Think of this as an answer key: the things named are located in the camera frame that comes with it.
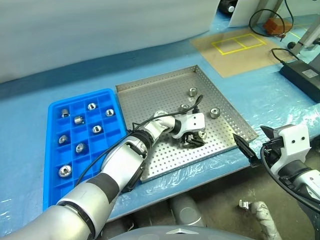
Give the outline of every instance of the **black cable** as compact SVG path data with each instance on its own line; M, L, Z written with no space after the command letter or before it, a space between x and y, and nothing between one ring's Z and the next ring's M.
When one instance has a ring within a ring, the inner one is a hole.
M288 31L286 31L286 26L285 26L285 21L284 21L284 19L283 19L277 12L275 12L275 11L273 11L273 10L271 10L271 9L267 9L267 8L263 8L263 9L260 9L260 10L256 11L256 12L250 17L250 20L249 20L249 28L251 29L251 31L254 32L255 34L258 34L258 35L263 36L263 37L281 37L281 40L280 40L280 41L282 41L282 39L284 38L285 34L286 34L287 32L289 32L289 31L293 28L293 26L294 26L294 16L292 15L292 13L291 13L291 11L290 11L290 8L289 8L289 6L288 6L287 0L284 0L284 3L285 3L285 6L286 6L286 9L288 10L288 12L289 12L289 14L290 14L291 21L292 21L292 25L291 25L291 27L290 27L290 29L289 29ZM253 17L254 17L256 14L258 14L258 13L260 13L260 12L262 12L262 11L272 12L273 14L277 15L277 16L280 18L280 20L281 20L281 22L282 22L282 26L283 26L283 32L282 32L281 34L269 34L269 35L266 35L266 34L257 32L257 31L255 31L255 30L253 29L252 24L251 24L252 19L253 19Z
M282 64L285 64L286 62L281 60L280 58L278 58L275 54L275 50L282 50L282 51L287 51L288 53L290 53L292 56L294 56L297 60L300 60L300 58L298 58L292 51L286 49L286 48L272 48L271 49L271 52L272 52L272 55Z
M132 135L138 128L140 128L141 126L143 126L144 124L158 119L158 118L162 118L162 117L168 117L168 116L174 116L174 115L178 115L178 114L184 114L188 111L190 111L191 109L195 108L196 106L199 105L199 103L202 101L202 99L204 98L203 95L199 95L198 98L195 100L195 103L193 106L186 108L185 110L182 111L178 111L178 112L174 112L174 113L168 113L168 114L164 114L164 115L159 115L159 116L154 116L154 117L150 117L149 119L143 121L142 123L136 123L133 122L132 123L132 131L130 133L128 133L127 135L125 135L124 137L122 137L119 141L117 141L115 144L113 144L111 147L109 147L108 149L106 149L105 151L103 151L94 161L92 161L86 168L85 170L81 173L81 175L79 176L78 180L75 183L75 186L77 186L82 178L84 177L84 175L88 172L88 170L94 165L96 164L96 162L99 161L100 158L102 158L104 155L106 155L107 153L109 153L112 149L114 149L120 142L122 142L125 138L129 137L130 135Z
M265 158L265 150L266 150L266 146L263 146L260 149L260 157L261 157L261 161L262 164L264 165L267 173L270 175L270 177L281 187L283 188L288 194L290 194L292 197L294 197L296 200L298 200L300 203L304 204L305 206L307 206L308 208L312 209L313 211L315 211L316 213L320 213L320 207L317 207L313 204L311 204L310 202L308 202L305 199L311 200L314 203L319 204L320 201L314 199L314 198L307 198L306 196L301 196L300 194L298 194L297 192L292 191L291 189L289 189L286 185L284 185L279 179L276 178L276 176L271 172L270 168L268 167L266 158Z

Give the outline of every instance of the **blue plastic sheet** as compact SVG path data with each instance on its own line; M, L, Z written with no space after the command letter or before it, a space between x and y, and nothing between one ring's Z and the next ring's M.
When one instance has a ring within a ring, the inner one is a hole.
M296 24L310 23L297 17ZM227 29L229 21L217 14L210 32ZM304 33L302 27L292 32ZM297 37L288 34L281 47ZM304 51L309 62L319 53ZM279 74L280 64L222 78L189 40L107 56L38 73L0 85L0 236L32 221L42 212L43 170L48 106L57 100L93 92L192 65L199 65L224 96L259 134L250 145L258 153L266 137L260 125L279 127L306 124L310 137L320 134L320 104L313 102ZM188 191L249 165L233 149L165 176L138 185L116 201L111 220L160 200Z

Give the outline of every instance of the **stainless steel tray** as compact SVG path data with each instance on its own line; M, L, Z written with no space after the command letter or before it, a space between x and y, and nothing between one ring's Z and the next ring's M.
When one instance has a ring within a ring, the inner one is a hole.
M193 105L197 97L189 97L188 90L192 87L198 88L198 95L203 94L199 109L205 115L207 143L190 149L183 147L169 134L162 135L147 157L141 181L151 180L234 148L233 133L247 141L258 136L197 65L117 85L126 127L131 129L132 122L141 123L157 110L173 113L178 111L181 104ZM215 107L220 109L221 115L212 119L209 110Z

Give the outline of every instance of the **blue plastic tray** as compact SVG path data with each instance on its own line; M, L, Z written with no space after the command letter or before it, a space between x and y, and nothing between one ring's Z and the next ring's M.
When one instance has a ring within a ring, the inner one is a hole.
M88 104L95 103L97 108L88 110ZM62 118L61 110L68 109L70 116ZM106 116L106 110L113 109L113 116ZM75 125L74 118L82 116L83 124ZM103 132L95 135L92 128L100 125ZM126 134L125 124L114 92L103 89L52 103L48 109L45 143L45 163L43 180L43 210L54 205L76 184L83 170L105 149ZM59 144L62 135L69 137L69 143ZM84 143L87 151L76 153L76 146ZM83 181L100 171L103 157L86 173ZM69 177L59 177L61 166L71 165Z

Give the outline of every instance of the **plastic wrap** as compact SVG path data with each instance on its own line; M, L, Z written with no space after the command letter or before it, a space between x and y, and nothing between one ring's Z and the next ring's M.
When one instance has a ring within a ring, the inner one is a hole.
M227 31L228 20L219 14L211 31ZM303 29L293 29L302 36ZM279 42L296 41L294 35ZM318 52L303 52L309 62ZM311 138L320 134L320 104L316 104L278 71L268 66L229 78L219 74L188 40L82 62L3 83L0 86L0 236L15 231L42 212L43 169L48 106L57 100L199 65L222 94L258 133L250 143L256 153L266 137L260 125L276 128L307 124ZM122 194L111 220L160 200L188 191L249 165L233 149L179 169Z

